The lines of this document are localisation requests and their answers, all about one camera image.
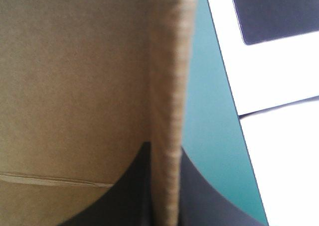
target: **corrugated cardboard edge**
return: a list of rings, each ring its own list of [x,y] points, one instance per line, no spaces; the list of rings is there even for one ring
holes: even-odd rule
[[[181,133],[197,0],[150,0],[152,201],[158,226],[178,222]]]

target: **black rectangle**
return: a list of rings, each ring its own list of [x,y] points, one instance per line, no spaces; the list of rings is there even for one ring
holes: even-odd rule
[[[319,30],[319,0],[234,0],[246,44]]]

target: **white surface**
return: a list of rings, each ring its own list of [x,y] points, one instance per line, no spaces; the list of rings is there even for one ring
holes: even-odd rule
[[[319,32],[245,45],[232,0],[209,0],[239,115],[319,95]]]
[[[319,225],[319,100],[241,124],[269,225]]]

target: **black fabric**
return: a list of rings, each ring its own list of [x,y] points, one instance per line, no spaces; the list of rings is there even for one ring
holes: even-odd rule
[[[144,143],[121,179],[61,226],[154,226],[150,148]],[[262,226],[214,190],[183,151],[178,226]]]
[[[319,30],[319,0],[234,0],[246,44]]]

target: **green wall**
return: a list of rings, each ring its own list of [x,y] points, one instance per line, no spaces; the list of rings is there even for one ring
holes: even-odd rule
[[[266,224],[207,0],[195,25],[183,147],[216,190]]]

